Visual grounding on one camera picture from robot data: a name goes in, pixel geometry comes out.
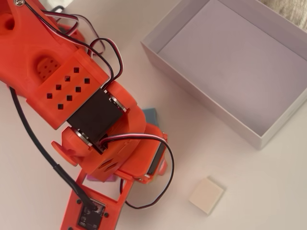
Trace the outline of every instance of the orange 3d-printed part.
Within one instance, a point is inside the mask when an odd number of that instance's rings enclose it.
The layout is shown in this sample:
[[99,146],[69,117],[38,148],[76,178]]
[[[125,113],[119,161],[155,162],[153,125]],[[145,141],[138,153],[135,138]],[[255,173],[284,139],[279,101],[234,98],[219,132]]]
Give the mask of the orange 3d-printed part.
[[[27,99],[29,105],[54,129],[58,129],[109,79],[108,75],[86,54],[82,47],[57,36],[23,5],[0,0],[0,80]],[[38,0],[27,0],[49,24]],[[83,39],[80,32],[73,36]],[[106,135],[149,133],[167,138],[158,127],[147,124],[133,97],[117,82],[106,93],[118,102],[121,118]],[[62,143],[52,142],[55,150],[69,163],[82,167],[77,183],[97,202],[105,206],[99,230],[113,230],[120,210],[134,181],[148,183],[165,165],[164,154],[156,155],[160,143],[154,140],[121,140],[108,143],[101,152],[82,139],[73,127],[62,132]],[[148,173],[153,159],[156,167]],[[115,174],[126,181],[117,201],[82,185],[87,174],[105,181]],[[62,223],[62,230],[83,230],[78,225],[81,203],[72,192]]]

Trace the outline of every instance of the circuit board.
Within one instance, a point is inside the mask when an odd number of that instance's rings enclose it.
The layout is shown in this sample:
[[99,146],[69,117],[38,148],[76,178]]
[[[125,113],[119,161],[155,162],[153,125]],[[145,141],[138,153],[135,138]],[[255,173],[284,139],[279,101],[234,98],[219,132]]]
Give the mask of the circuit board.
[[86,230],[98,230],[106,206],[96,200],[91,200],[98,209],[96,211],[89,210],[83,205],[80,212],[78,225]]

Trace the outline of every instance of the wooden block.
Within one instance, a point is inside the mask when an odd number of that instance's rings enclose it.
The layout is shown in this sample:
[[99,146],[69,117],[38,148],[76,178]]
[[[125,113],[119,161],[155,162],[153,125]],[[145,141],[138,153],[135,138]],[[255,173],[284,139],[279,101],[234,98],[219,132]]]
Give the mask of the wooden block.
[[196,187],[189,201],[209,215],[224,193],[224,189],[205,178]]

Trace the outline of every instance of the orange robotic arm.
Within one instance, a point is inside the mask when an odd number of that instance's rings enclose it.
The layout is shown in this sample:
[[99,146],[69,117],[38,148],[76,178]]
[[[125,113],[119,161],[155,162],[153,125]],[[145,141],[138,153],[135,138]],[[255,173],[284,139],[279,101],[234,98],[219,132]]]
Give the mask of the orange robotic arm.
[[[61,144],[52,142],[63,158],[82,167],[77,181],[69,182],[76,189],[61,229],[112,230],[133,182],[148,183],[158,173],[165,146],[169,148],[167,136],[146,123],[133,97],[113,81],[110,65],[106,62],[109,77],[81,47],[104,58],[89,45],[59,31],[57,22],[40,9],[36,0],[0,0],[0,80],[11,87],[23,121],[14,89],[54,129],[65,121],[71,125],[62,132]],[[128,133],[148,135],[120,135]],[[53,167],[67,178],[59,165]],[[112,174],[125,180],[119,199],[82,185],[87,174],[102,182]],[[91,199],[90,205],[78,198],[78,190]]]

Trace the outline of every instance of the open box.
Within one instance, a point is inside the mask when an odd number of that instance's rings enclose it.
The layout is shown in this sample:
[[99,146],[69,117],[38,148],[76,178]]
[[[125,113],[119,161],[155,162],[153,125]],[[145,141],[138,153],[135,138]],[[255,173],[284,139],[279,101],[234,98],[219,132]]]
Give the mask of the open box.
[[307,34],[257,0],[183,0],[142,45],[257,149],[307,98]]

